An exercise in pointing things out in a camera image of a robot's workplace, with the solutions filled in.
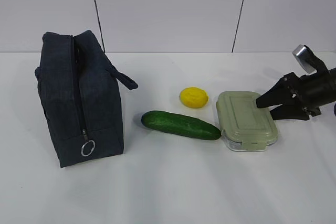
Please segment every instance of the white wall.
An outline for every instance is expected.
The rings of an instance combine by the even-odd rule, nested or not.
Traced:
[[[109,52],[231,52],[242,0],[97,0]],[[46,31],[99,38],[93,0],[0,0],[0,51]],[[235,52],[336,50],[335,0],[245,0]]]
[[[40,51],[46,31],[98,33],[92,0],[0,0],[0,51]]]
[[[336,0],[245,0],[235,52],[336,50]]]
[[[107,51],[230,52],[242,0],[98,0]]]

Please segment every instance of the zipper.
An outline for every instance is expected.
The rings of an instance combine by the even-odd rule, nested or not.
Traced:
[[[86,121],[85,121],[85,116],[84,116],[84,110],[83,110],[83,102],[81,99],[81,95],[80,95],[80,88],[79,88],[79,71],[78,71],[78,57],[79,56],[79,50],[78,48],[75,48],[75,42],[74,42],[74,38],[73,36],[71,36],[71,66],[72,66],[72,80],[73,80],[73,97],[75,100],[75,106],[76,106],[76,110],[77,110],[77,116],[78,116],[78,122],[79,122],[79,127],[81,130],[81,134],[83,135],[84,138],[84,145],[82,146],[82,150],[81,150],[81,154],[82,156],[86,157],[89,156],[92,152],[93,149],[95,147],[95,143],[93,140],[89,140],[88,137],[88,131],[87,131],[87,125],[86,125]],[[89,143],[92,142],[93,147],[91,149],[91,151],[89,152],[89,154],[85,155],[83,153],[83,149],[84,147]]]

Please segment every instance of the metal ring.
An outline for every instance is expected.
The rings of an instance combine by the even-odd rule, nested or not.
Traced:
[[[92,149],[90,150],[90,152],[88,154],[84,154],[84,148],[90,142],[93,144],[93,147],[92,147]],[[94,150],[95,147],[96,147],[96,143],[93,140],[89,140],[86,143],[84,143],[84,145],[82,146],[82,149],[80,150],[80,154],[82,154],[83,157],[90,156],[92,154],[92,152],[93,152],[93,150]]]

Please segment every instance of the zipper pull ring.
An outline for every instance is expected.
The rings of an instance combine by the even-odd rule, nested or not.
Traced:
[[[87,157],[87,156],[90,156],[94,150],[94,148],[96,148],[96,143],[94,140],[89,140],[88,138],[88,133],[85,129],[82,130],[82,134],[83,134],[83,137],[84,137],[84,140],[85,140],[85,143],[82,145],[82,148],[80,150],[80,154],[83,156],[83,157]],[[88,154],[84,154],[84,148],[85,146],[88,144],[88,143],[92,143],[92,148],[90,150],[90,152]]]

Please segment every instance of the plastic lid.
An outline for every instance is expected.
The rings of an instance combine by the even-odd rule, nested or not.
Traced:
[[[259,109],[255,92],[227,91],[216,103],[220,129],[226,137],[241,143],[241,150],[262,151],[274,143],[278,130],[268,108]]]

